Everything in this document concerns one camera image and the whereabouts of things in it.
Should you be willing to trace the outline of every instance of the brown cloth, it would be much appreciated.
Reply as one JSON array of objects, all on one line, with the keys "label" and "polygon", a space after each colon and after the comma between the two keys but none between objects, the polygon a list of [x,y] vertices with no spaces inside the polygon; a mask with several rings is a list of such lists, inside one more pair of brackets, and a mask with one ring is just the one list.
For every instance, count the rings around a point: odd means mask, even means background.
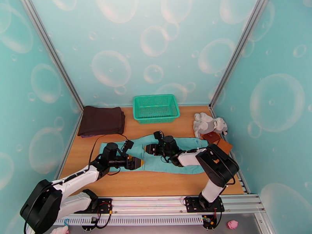
[{"label": "brown cloth", "polygon": [[125,115],[120,107],[85,106],[78,136],[111,135],[124,132]]}]

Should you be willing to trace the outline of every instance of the teal wall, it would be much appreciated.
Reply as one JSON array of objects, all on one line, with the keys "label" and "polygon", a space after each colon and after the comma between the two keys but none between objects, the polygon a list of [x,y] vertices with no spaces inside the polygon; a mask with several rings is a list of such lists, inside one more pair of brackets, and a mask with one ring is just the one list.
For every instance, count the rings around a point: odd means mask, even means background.
[{"label": "teal wall", "polygon": [[270,0],[215,107],[277,233],[312,231],[312,0]]},{"label": "teal wall", "polygon": [[256,0],[32,0],[84,105],[208,104]]},{"label": "teal wall", "polygon": [[53,180],[80,110],[20,0],[0,0],[0,233],[23,232],[19,211]]}]

